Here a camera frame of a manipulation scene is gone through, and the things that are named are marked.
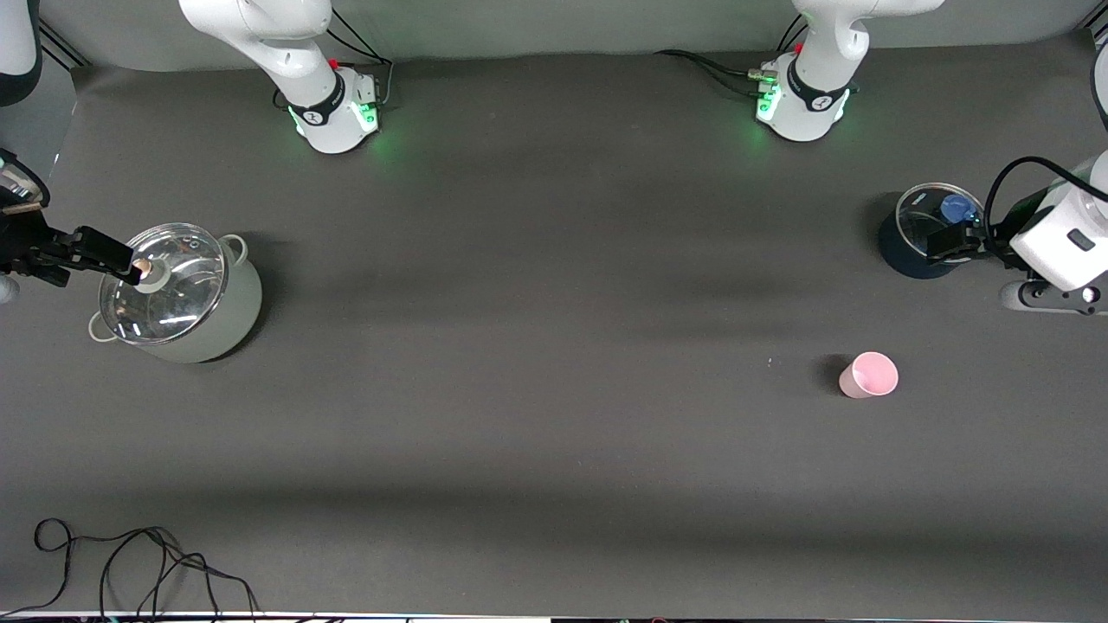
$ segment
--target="gray wall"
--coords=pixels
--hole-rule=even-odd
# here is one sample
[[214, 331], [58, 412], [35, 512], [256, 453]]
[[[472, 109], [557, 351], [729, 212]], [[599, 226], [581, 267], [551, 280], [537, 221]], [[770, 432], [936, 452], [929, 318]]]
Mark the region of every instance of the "gray wall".
[[[536, 53], [767, 50], [789, 0], [334, 0], [397, 59]], [[933, 13], [869, 22], [875, 47], [1017, 43], [1070, 30], [1097, 0], [947, 0]], [[176, 0], [43, 0], [43, 17], [99, 64], [151, 71], [248, 67], [194, 31]], [[324, 41], [339, 59], [352, 53]]]
[[76, 94], [69, 71], [43, 57], [42, 78], [18, 104], [0, 109], [0, 147], [47, 178], [69, 130]]

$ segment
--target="cable connector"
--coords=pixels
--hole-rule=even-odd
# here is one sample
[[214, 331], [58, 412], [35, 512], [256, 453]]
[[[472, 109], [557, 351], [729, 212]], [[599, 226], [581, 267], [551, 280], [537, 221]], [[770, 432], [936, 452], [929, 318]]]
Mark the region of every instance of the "cable connector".
[[756, 82], [777, 83], [777, 72], [768, 69], [748, 69], [747, 78]]

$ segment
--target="black cable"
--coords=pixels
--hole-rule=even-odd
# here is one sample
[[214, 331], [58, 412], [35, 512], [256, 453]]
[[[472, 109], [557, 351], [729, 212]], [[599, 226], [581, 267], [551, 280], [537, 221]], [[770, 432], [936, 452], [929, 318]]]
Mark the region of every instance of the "black cable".
[[53, 54], [53, 52], [51, 52], [45, 45], [42, 47], [42, 51], [45, 52], [48, 57], [50, 57], [51, 59], [53, 59], [55, 63], [62, 65], [62, 69], [64, 69], [65, 71], [73, 71], [73, 69], [71, 67], [69, 67], [68, 64], [63, 63], [61, 61], [61, 59], [59, 59], [58, 57], [55, 57]]
[[800, 30], [798, 30], [796, 34], [793, 34], [791, 38], [789, 38], [789, 42], [784, 44], [783, 49], [788, 50], [789, 45], [792, 45], [792, 42], [796, 41], [797, 38], [800, 37], [800, 34], [802, 32], [804, 32], [806, 30], [808, 30], [808, 24], [807, 23]]
[[[65, 542], [62, 543], [61, 545], [58, 545], [55, 548], [47, 548], [45, 545], [42, 544], [42, 529], [45, 528], [47, 524], [49, 523], [58, 523], [59, 525], [62, 527], [62, 530], [65, 531]], [[54, 593], [54, 596], [50, 598], [50, 600], [47, 601], [45, 603], [41, 603], [39, 605], [25, 605], [23, 607], [17, 607], [16, 610], [9, 610], [8, 612], [0, 614], [0, 619], [7, 619], [12, 614], [27, 612], [29, 610], [40, 610], [43, 607], [50, 607], [51, 605], [54, 604], [55, 601], [58, 601], [62, 596], [62, 593], [65, 592], [65, 588], [69, 586], [70, 570], [72, 569], [73, 565], [73, 548], [76, 547], [76, 539], [73, 538], [73, 532], [70, 530], [69, 524], [60, 519], [54, 519], [54, 518], [43, 519], [42, 521], [39, 522], [38, 525], [34, 527], [34, 547], [40, 552], [44, 553], [57, 552], [62, 548], [65, 549], [65, 562], [62, 566], [62, 584], [61, 586], [58, 586], [58, 592]]]
[[792, 20], [792, 23], [789, 24], [789, 28], [784, 29], [784, 32], [781, 33], [781, 40], [777, 42], [778, 51], [784, 50], [784, 38], [789, 37], [789, 31], [797, 25], [797, 22], [799, 22], [802, 17], [804, 16], [797, 13], [797, 17]]
[[397, 65], [389, 63], [389, 74], [384, 79], [384, 96], [380, 99], [381, 105], [389, 103], [389, 98], [392, 96], [392, 70]]
[[997, 246], [996, 237], [993, 234], [993, 223], [992, 223], [993, 203], [996, 201], [996, 193], [1001, 190], [1001, 184], [1004, 183], [1004, 178], [1007, 177], [1008, 174], [1012, 173], [1014, 168], [1016, 168], [1020, 164], [1025, 164], [1028, 162], [1038, 164], [1040, 166], [1045, 166], [1050, 171], [1053, 171], [1055, 175], [1061, 177], [1063, 180], [1069, 182], [1070, 184], [1077, 186], [1078, 188], [1085, 191], [1086, 193], [1089, 193], [1090, 195], [1095, 196], [1100, 201], [1108, 202], [1108, 193], [1101, 191], [1100, 188], [1097, 188], [1092, 184], [1089, 184], [1085, 180], [1081, 180], [1077, 175], [1074, 175], [1073, 173], [1064, 168], [1061, 165], [1051, 162], [1045, 157], [1024, 156], [1009, 162], [1008, 165], [1001, 171], [999, 175], [996, 176], [996, 180], [993, 181], [993, 187], [988, 190], [988, 198], [985, 200], [985, 208], [984, 213], [982, 214], [982, 218], [985, 222], [985, 248], [993, 255], [997, 256], [1001, 259], [1001, 262], [1004, 262], [1004, 265], [1008, 266], [1009, 268], [1019, 268], [1019, 266], [1015, 266], [1008, 263], [1008, 261], [1006, 261], [999, 253], [1001, 249]]
[[721, 65], [721, 64], [717, 63], [716, 61], [714, 61], [711, 59], [707, 59], [705, 57], [701, 57], [700, 54], [694, 54], [693, 52], [687, 52], [685, 50], [659, 50], [659, 51], [655, 52], [655, 54], [664, 54], [664, 55], [667, 55], [667, 57], [678, 57], [678, 58], [683, 58], [683, 59], [688, 59], [688, 60], [693, 61], [698, 68], [702, 69], [705, 71], [705, 73], [708, 74], [709, 78], [711, 78], [712, 80], [715, 80], [716, 82], [718, 82], [720, 85], [722, 85], [724, 89], [727, 89], [728, 91], [730, 91], [732, 93], [738, 93], [740, 95], [746, 95], [747, 98], [752, 98], [752, 99], [756, 99], [756, 100], [761, 96], [759, 93], [755, 93], [753, 91], [746, 91], [743, 89], [739, 89], [738, 86], [736, 86], [736, 85], [727, 82], [726, 80], [724, 80], [722, 75], [718, 75], [716, 73], [716, 71], [719, 71], [719, 72], [724, 73], [725, 75], [730, 75], [730, 76], [735, 76], [735, 78], [746, 78], [747, 76], [747, 72], [745, 72], [745, 71], [739, 71], [739, 70], [730, 69], [728, 67], [725, 67], [725, 65]]
[[683, 59], [688, 59], [688, 60], [690, 60], [690, 61], [693, 61], [695, 63], [708, 65], [711, 69], [714, 69], [714, 70], [716, 70], [716, 71], [718, 71], [720, 73], [726, 73], [727, 75], [735, 75], [737, 78], [746, 78], [747, 76], [747, 72], [745, 72], [742, 70], [731, 69], [731, 68], [729, 68], [729, 67], [727, 67], [725, 64], [720, 64], [720, 63], [718, 63], [718, 62], [709, 59], [708, 57], [696, 54], [696, 53], [689, 52], [687, 50], [674, 50], [674, 49], [658, 50], [657, 52], [655, 52], [655, 54], [664, 54], [664, 55], [667, 55], [667, 57], [680, 57]]
[[72, 52], [70, 52], [69, 50], [66, 50], [64, 45], [62, 45], [61, 43], [59, 43], [57, 39], [54, 39], [53, 37], [51, 37], [50, 33], [47, 32], [47, 29], [40, 28], [39, 32], [41, 32], [47, 39], [49, 39], [50, 42], [53, 43], [54, 47], [57, 47], [59, 50], [61, 50], [61, 52], [63, 54], [65, 54], [66, 57], [69, 57], [70, 60], [72, 60], [74, 63], [76, 63], [76, 67], [84, 67], [84, 63], [82, 63], [80, 59], [78, 59], [75, 55], [73, 55]]
[[1101, 7], [1100, 10], [1097, 11], [1097, 14], [1089, 18], [1088, 21], [1085, 22], [1085, 28], [1090, 28], [1094, 23], [1096, 23], [1096, 21], [1100, 19], [1100, 16], [1105, 14], [1105, 11], [1108, 11], [1108, 4]]
[[[331, 12], [335, 13], [335, 17], [338, 18], [340, 22], [342, 22], [342, 25], [347, 27], [347, 30], [349, 30], [350, 33], [355, 35], [355, 39], [357, 39], [358, 41], [361, 41], [361, 44], [365, 45], [367, 50], [369, 50], [369, 54], [366, 54], [366, 55], [373, 57], [375, 59], [381, 61], [382, 63], [392, 64], [392, 61], [390, 61], [389, 59], [386, 59], [384, 57], [378, 54], [377, 50], [375, 50], [373, 47], [369, 44], [369, 42], [367, 42], [365, 39], [362, 39], [361, 35], [358, 34], [358, 31], [355, 30], [350, 25], [349, 22], [347, 22], [345, 19], [342, 19], [342, 16], [337, 10], [335, 10], [332, 8]], [[338, 39], [338, 37], [336, 37], [334, 33], [331, 34], [331, 37], [335, 37], [336, 39]]]
[[335, 34], [335, 32], [331, 31], [331, 29], [327, 29], [327, 34], [330, 34], [331, 39], [338, 41], [342, 45], [346, 45], [347, 48], [353, 50], [355, 52], [358, 52], [359, 54], [361, 54], [363, 57], [369, 57], [369, 58], [373, 59], [375, 61], [377, 61], [378, 63], [380, 63], [382, 65], [392, 64], [392, 61], [390, 61], [390, 60], [388, 60], [388, 59], [386, 59], [383, 57], [379, 57], [377, 54], [367, 52], [365, 50], [359, 50], [357, 47], [351, 45], [349, 42], [347, 42], [346, 40], [343, 40], [341, 37], [339, 37], [338, 34]]
[[[58, 525], [60, 525], [62, 528], [62, 530], [65, 532], [65, 541], [62, 544], [60, 544], [60, 545], [57, 545], [57, 547], [53, 547], [53, 548], [47, 548], [45, 545], [42, 544], [42, 530], [47, 525], [54, 524], [54, 523], [58, 524]], [[57, 602], [58, 599], [61, 598], [62, 593], [65, 592], [65, 589], [69, 586], [70, 572], [71, 572], [71, 569], [72, 569], [72, 562], [73, 562], [73, 551], [74, 551], [78, 542], [80, 542], [80, 541], [91, 541], [91, 542], [95, 542], [95, 543], [107, 543], [107, 542], [114, 542], [114, 541], [122, 541], [112, 551], [111, 555], [109, 555], [107, 562], [104, 563], [104, 568], [103, 568], [103, 570], [101, 571], [101, 574], [100, 574], [100, 586], [99, 586], [99, 592], [98, 592], [99, 606], [100, 606], [100, 616], [101, 616], [101, 619], [106, 619], [106, 613], [105, 613], [105, 607], [104, 607], [104, 592], [105, 592], [105, 589], [107, 586], [107, 576], [109, 576], [109, 573], [111, 571], [112, 563], [115, 561], [115, 556], [119, 555], [119, 553], [121, 551], [123, 551], [123, 549], [127, 544], [130, 544], [132, 541], [134, 541], [138, 537], [146, 537], [155, 545], [158, 545], [161, 548], [161, 550], [162, 550], [162, 564], [161, 564], [161, 568], [158, 569], [157, 582], [154, 584], [154, 588], [151, 589], [146, 593], [146, 596], [143, 599], [142, 603], [138, 604], [138, 610], [135, 612], [136, 617], [141, 615], [142, 607], [146, 604], [146, 601], [153, 599], [153, 601], [151, 602], [151, 611], [150, 612], [151, 612], [151, 621], [155, 620], [155, 617], [157, 615], [157, 595], [158, 595], [158, 591], [160, 591], [160, 589], [162, 586], [162, 583], [164, 583], [170, 578], [170, 575], [173, 573], [173, 571], [175, 569], [177, 569], [178, 566], [187, 568], [187, 569], [193, 569], [193, 570], [201, 571], [202, 573], [204, 573], [204, 580], [205, 580], [205, 585], [207, 588], [208, 601], [212, 604], [212, 611], [214, 613], [218, 614], [220, 612], [220, 610], [219, 610], [219, 604], [216, 602], [216, 599], [215, 599], [215, 592], [214, 592], [214, 590], [212, 588], [212, 578], [213, 576], [214, 578], [224, 579], [224, 580], [230, 580], [230, 581], [237, 582], [237, 583], [239, 583], [239, 584], [243, 585], [243, 588], [244, 588], [244, 590], [246, 592], [247, 602], [248, 602], [249, 607], [250, 607], [250, 619], [252, 620], [254, 620], [256, 612], [259, 611], [259, 610], [261, 610], [260, 606], [258, 605], [257, 596], [254, 594], [254, 590], [250, 588], [249, 583], [247, 583], [242, 578], [238, 578], [238, 576], [235, 576], [235, 575], [230, 575], [228, 573], [224, 573], [224, 572], [222, 572], [222, 571], [213, 568], [213, 566], [208, 565], [207, 561], [199, 553], [194, 552], [194, 553], [186, 554], [184, 552], [184, 550], [181, 549], [181, 545], [177, 543], [176, 538], [174, 538], [173, 534], [168, 530], [166, 530], [164, 528], [161, 528], [161, 527], [157, 527], [157, 525], [152, 525], [152, 527], [147, 527], [147, 528], [138, 528], [138, 529], [135, 529], [135, 530], [129, 530], [127, 532], [124, 532], [124, 533], [119, 534], [116, 537], [107, 537], [107, 538], [105, 538], [105, 537], [82, 537], [82, 535], [74, 535], [72, 529], [70, 528], [70, 525], [65, 521], [63, 521], [61, 519], [58, 519], [58, 518], [49, 518], [49, 519], [44, 519], [44, 520], [40, 521], [39, 524], [34, 528], [34, 547], [38, 548], [39, 551], [41, 551], [41, 552], [57, 552], [57, 551], [62, 550], [62, 549], [65, 550], [65, 560], [64, 560], [64, 563], [63, 563], [63, 573], [62, 573], [62, 583], [58, 588], [58, 592], [54, 594], [54, 596], [51, 598], [45, 603], [43, 603], [41, 605], [31, 605], [31, 606], [25, 606], [25, 607], [20, 607], [20, 609], [17, 609], [17, 610], [12, 610], [10, 612], [6, 612], [3, 614], [0, 614], [0, 619], [7, 619], [7, 617], [11, 616], [12, 614], [17, 614], [17, 613], [20, 613], [20, 612], [25, 612], [25, 611], [29, 611], [29, 610], [39, 610], [39, 609], [48, 607], [48, 606], [52, 605], [54, 602]], [[174, 562], [167, 569], [166, 568], [166, 562], [168, 560], [173, 560]]]
[[49, 31], [48, 32], [49, 34], [52, 34], [52, 35], [54, 35], [54, 37], [58, 38], [57, 44], [58, 44], [59, 48], [64, 48], [64, 51], [65, 51], [66, 55], [76, 57], [76, 60], [82, 65], [91, 65], [92, 64], [92, 61], [90, 61], [88, 59], [88, 57], [85, 57], [76, 48], [74, 48], [72, 43], [70, 43], [69, 41], [66, 41], [65, 38], [62, 37], [60, 32], [58, 32], [57, 28], [50, 25], [49, 23], [47, 23], [45, 20], [41, 20], [41, 19], [39, 20], [39, 27], [45, 29], [47, 31]]

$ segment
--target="pot handle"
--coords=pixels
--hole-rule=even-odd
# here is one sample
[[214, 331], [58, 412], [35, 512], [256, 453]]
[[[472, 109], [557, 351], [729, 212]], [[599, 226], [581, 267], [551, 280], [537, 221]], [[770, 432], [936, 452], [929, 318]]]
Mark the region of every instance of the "pot handle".
[[100, 344], [107, 344], [109, 341], [115, 341], [116, 339], [120, 339], [115, 334], [112, 334], [112, 337], [101, 337], [96, 335], [96, 329], [94, 327], [98, 321], [105, 329], [107, 328], [107, 325], [104, 324], [104, 320], [100, 315], [100, 312], [93, 314], [92, 318], [89, 318], [89, 337], [91, 337], [93, 341], [99, 341]]
[[238, 254], [238, 257], [236, 257], [235, 261], [232, 262], [230, 265], [232, 266], [242, 266], [243, 263], [246, 262], [246, 254], [249, 253], [249, 249], [246, 246], [246, 241], [244, 241], [243, 236], [239, 236], [238, 234], [227, 234], [226, 236], [223, 236], [223, 237], [219, 238], [219, 242], [220, 243], [227, 243], [227, 246], [230, 246], [230, 244], [229, 244], [230, 241], [237, 242], [238, 246], [243, 247], [243, 252]]

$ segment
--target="tangled black wire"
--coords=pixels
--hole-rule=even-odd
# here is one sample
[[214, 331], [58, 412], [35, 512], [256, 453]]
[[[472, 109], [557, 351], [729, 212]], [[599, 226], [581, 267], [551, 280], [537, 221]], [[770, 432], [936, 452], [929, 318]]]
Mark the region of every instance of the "tangled black wire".
[[[57, 524], [64, 531], [65, 540], [58, 545], [47, 547], [42, 542], [42, 532], [48, 525], [51, 524]], [[157, 615], [158, 592], [162, 588], [162, 584], [170, 578], [170, 575], [175, 570], [177, 570], [177, 568], [193, 569], [204, 574], [204, 582], [205, 582], [205, 588], [207, 589], [208, 601], [211, 602], [212, 611], [215, 614], [218, 615], [220, 610], [219, 610], [219, 604], [215, 599], [215, 592], [212, 589], [212, 578], [218, 578], [220, 580], [230, 580], [233, 582], [242, 584], [243, 590], [246, 592], [246, 600], [250, 607], [252, 620], [255, 617], [255, 613], [261, 610], [261, 607], [258, 605], [258, 600], [254, 594], [254, 589], [250, 588], [250, 585], [246, 582], [246, 580], [243, 580], [242, 578], [238, 578], [236, 575], [230, 575], [229, 573], [224, 573], [223, 571], [219, 571], [218, 569], [211, 566], [207, 563], [207, 560], [205, 560], [204, 554], [199, 552], [185, 553], [185, 551], [181, 549], [181, 545], [177, 543], [177, 539], [173, 535], [173, 533], [171, 533], [165, 528], [162, 528], [160, 525], [151, 525], [146, 528], [136, 528], [134, 530], [129, 530], [117, 537], [84, 537], [79, 534], [74, 535], [73, 530], [70, 528], [69, 523], [66, 523], [64, 520], [51, 517], [49, 519], [43, 519], [42, 521], [39, 522], [38, 525], [34, 527], [34, 547], [38, 548], [40, 552], [47, 552], [47, 553], [57, 552], [61, 550], [65, 551], [65, 560], [62, 563], [63, 564], [62, 583], [60, 586], [58, 586], [58, 592], [54, 593], [54, 596], [50, 598], [50, 600], [48, 600], [47, 602], [38, 605], [28, 605], [23, 607], [18, 607], [16, 610], [4, 612], [3, 614], [0, 614], [0, 619], [8, 619], [11, 615], [18, 614], [20, 612], [27, 612], [30, 610], [40, 610], [53, 605], [53, 603], [57, 602], [62, 596], [62, 593], [64, 593], [65, 589], [69, 586], [70, 571], [73, 565], [73, 552], [76, 549], [76, 544], [79, 542], [89, 541], [93, 543], [111, 543], [115, 541], [121, 541], [121, 543], [116, 545], [115, 550], [112, 551], [111, 555], [107, 556], [107, 562], [104, 563], [104, 568], [100, 572], [100, 590], [98, 593], [100, 616], [101, 619], [106, 617], [106, 614], [104, 612], [105, 610], [104, 591], [105, 588], [107, 586], [107, 576], [112, 568], [112, 562], [115, 561], [115, 556], [119, 555], [119, 553], [123, 550], [123, 548], [127, 547], [129, 543], [131, 543], [132, 541], [134, 541], [140, 537], [145, 537], [155, 545], [161, 548], [162, 564], [157, 572], [157, 581], [154, 582], [154, 586], [146, 592], [146, 595], [143, 598], [142, 602], [138, 603], [138, 607], [135, 610], [136, 617], [142, 616], [143, 607], [146, 605], [146, 602], [150, 602], [150, 619], [151, 621], [155, 620]], [[173, 564], [170, 564], [168, 568], [166, 568], [166, 564], [168, 564], [171, 560], [173, 561]]]

